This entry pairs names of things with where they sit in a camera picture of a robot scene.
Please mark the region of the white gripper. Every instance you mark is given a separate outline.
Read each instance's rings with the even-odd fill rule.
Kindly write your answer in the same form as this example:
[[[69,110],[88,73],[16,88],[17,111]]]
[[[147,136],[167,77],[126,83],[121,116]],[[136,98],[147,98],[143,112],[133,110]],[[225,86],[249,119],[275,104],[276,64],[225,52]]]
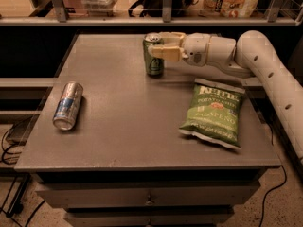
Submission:
[[[183,48],[162,44],[151,45],[148,48],[151,56],[164,61],[178,62],[183,60],[189,65],[205,66],[206,54],[211,38],[209,34],[193,33],[186,36],[183,32],[160,32],[160,36],[164,44],[183,44]]]

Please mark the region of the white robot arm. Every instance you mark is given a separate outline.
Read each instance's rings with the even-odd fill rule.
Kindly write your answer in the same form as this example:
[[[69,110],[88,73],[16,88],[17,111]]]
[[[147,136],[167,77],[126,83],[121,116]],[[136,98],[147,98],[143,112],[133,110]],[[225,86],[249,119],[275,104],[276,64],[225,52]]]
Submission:
[[[162,32],[148,53],[165,61],[214,66],[230,76],[257,77],[269,97],[294,152],[303,160],[303,87],[281,62],[268,38],[250,30],[237,40],[209,34]]]

